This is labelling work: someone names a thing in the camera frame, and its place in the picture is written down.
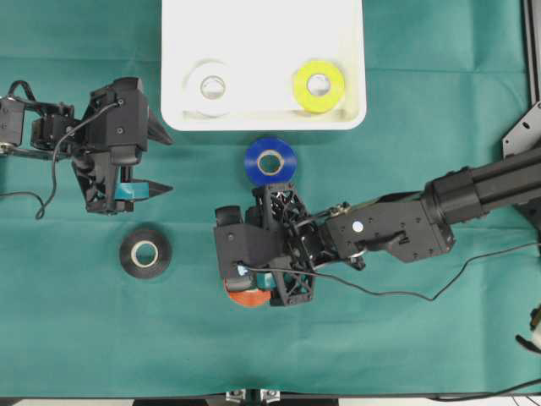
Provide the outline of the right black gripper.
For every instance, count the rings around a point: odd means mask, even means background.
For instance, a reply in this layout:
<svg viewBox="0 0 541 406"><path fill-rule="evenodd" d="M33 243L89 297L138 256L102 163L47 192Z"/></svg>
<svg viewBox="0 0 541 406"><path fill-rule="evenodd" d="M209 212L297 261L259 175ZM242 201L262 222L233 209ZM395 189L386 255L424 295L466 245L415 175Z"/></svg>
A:
<svg viewBox="0 0 541 406"><path fill-rule="evenodd" d="M281 257L254 272L257 289L271 292L267 304L272 306L311 301L316 270L339 261L323 220L348 214L352 207L342 203L311 214L291 183L259 186L252 194L255 205L246 211L246 222L277 233L283 248Z"/></svg>

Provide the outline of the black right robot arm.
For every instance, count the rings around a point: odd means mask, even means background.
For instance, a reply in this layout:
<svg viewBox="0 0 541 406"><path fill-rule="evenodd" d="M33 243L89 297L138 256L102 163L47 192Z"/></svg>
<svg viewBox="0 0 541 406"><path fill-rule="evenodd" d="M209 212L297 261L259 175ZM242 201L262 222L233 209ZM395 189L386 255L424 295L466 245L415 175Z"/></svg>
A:
<svg viewBox="0 0 541 406"><path fill-rule="evenodd" d="M341 204L311 217L288 218L281 238L287 266L239 260L253 273L275 273L288 281L325 278L349 286L323 267L344 263L363 270L368 252L384 251L403 263L448 254L453 225L485 217L507 206L535 211L540 224L540 149L510 154L482 167L464 167L426 183L419 192L384 195L370 202Z"/></svg>

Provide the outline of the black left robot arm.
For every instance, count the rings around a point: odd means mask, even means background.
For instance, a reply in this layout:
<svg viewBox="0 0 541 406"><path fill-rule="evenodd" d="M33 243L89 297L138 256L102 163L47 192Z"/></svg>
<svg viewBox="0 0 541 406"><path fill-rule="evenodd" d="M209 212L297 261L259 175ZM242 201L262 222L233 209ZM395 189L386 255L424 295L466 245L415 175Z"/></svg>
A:
<svg viewBox="0 0 541 406"><path fill-rule="evenodd" d="M69 159L89 213L131 212L135 202L171 191L133 175L151 140L173 142L137 77L92 91L81 119L72 105L37 101L23 80L13 82L1 99L2 155L51 163Z"/></svg>

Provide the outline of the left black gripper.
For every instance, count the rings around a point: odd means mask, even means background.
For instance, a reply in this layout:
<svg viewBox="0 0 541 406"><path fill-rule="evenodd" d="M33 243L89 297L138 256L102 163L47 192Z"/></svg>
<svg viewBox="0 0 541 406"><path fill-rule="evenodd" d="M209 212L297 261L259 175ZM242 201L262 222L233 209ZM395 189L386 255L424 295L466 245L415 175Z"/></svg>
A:
<svg viewBox="0 0 541 406"><path fill-rule="evenodd" d="M138 164L115 166L109 151L94 151L86 145L85 127L111 107L105 106L88 118L85 113L82 118L76 118L71 106L39 102L33 96L29 99L29 109L40 116L32 124L30 143L46 159L58 162L68 158L71 161L85 200L85 208L90 213L117 214L132 211L136 202L173 190L172 186L136 179L133 168ZM172 145L172 137L149 105L146 110L147 139L162 145Z"/></svg>

